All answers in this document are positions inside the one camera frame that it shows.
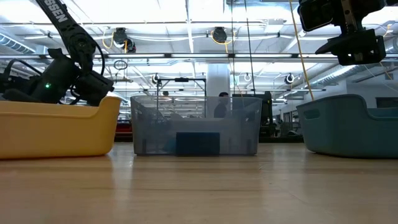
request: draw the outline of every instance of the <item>wooden floor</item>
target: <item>wooden floor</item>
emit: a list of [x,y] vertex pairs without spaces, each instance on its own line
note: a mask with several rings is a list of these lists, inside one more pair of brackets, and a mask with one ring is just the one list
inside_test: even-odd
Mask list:
[[0,223],[397,223],[398,161],[261,144],[257,157],[0,161]]

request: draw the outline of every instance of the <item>blue-gray bin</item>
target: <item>blue-gray bin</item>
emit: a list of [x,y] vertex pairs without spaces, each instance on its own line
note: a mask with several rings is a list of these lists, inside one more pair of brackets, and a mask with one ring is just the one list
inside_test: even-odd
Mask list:
[[297,107],[306,147],[353,158],[398,158],[398,108],[368,109],[359,95],[322,98]]

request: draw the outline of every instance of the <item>ceiling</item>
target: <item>ceiling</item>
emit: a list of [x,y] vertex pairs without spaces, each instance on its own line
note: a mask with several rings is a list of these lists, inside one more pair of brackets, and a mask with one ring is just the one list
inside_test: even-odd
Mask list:
[[[81,24],[106,54],[120,54],[123,52],[115,46],[107,49],[103,45],[111,44],[111,33],[117,27],[125,27],[127,34],[135,42],[139,54],[296,54],[299,52],[295,39],[292,15],[288,1],[247,0],[247,13],[243,0],[235,0],[233,10],[230,1],[224,0],[63,0],[68,12]],[[294,1],[293,8],[298,6]],[[57,30],[51,25],[46,15],[35,1],[30,0],[2,0],[0,1],[2,15],[0,16],[0,34],[13,38],[42,54],[46,48],[63,48]],[[294,10],[295,20],[301,36],[300,43],[303,53],[312,54],[317,48],[327,42],[330,37],[340,34],[340,28],[326,26],[321,29],[304,33],[299,24],[300,19]],[[374,12],[363,20],[364,26],[373,28],[379,35],[385,35],[386,40],[394,38],[398,25],[398,7],[386,7]],[[215,27],[224,27],[229,38],[232,31],[236,33],[235,41],[227,46],[216,44],[208,34]],[[0,54],[16,55],[19,52],[0,45]],[[126,70],[118,71],[113,67],[115,59],[106,59],[105,75],[119,81],[115,84],[116,92],[125,97],[140,95],[143,92],[126,91],[126,89],[153,88],[151,77],[154,74],[162,78],[193,77],[205,78],[208,74],[207,65],[215,63],[205,58],[201,60],[186,59],[173,60],[158,59],[129,59]],[[38,60],[35,67],[44,69],[46,63]],[[309,69],[310,78],[333,67],[333,63],[305,63]],[[249,86],[246,73],[254,73],[257,88],[283,88],[284,77],[287,74],[302,76],[302,64],[296,62],[236,62],[232,74],[236,75],[241,88]],[[101,67],[94,67],[100,72]],[[303,82],[297,79],[296,84]],[[194,83],[171,83],[172,88],[198,88]],[[176,93],[181,95],[201,95],[198,91]]]

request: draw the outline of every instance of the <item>ductwork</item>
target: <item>ductwork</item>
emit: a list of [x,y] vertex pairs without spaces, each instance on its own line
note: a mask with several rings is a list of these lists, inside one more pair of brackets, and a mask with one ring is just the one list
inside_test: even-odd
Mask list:
[[[398,53],[398,36],[392,38],[385,43],[387,54],[396,54]],[[317,75],[317,80],[314,82],[310,82],[311,85],[323,85],[327,86],[332,83],[338,83],[339,81],[344,80],[350,76],[356,75],[359,72],[363,72],[366,69],[370,69],[373,67],[379,66],[378,63],[369,64],[369,65],[352,65],[352,66],[341,66],[337,65],[330,70],[323,72]]]
[[22,54],[34,54],[35,50],[33,50],[32,48],[4,35],[4,34],[0,34],[0,44],[4,45],[6,47],[9,47],[13,50],[16,50]]

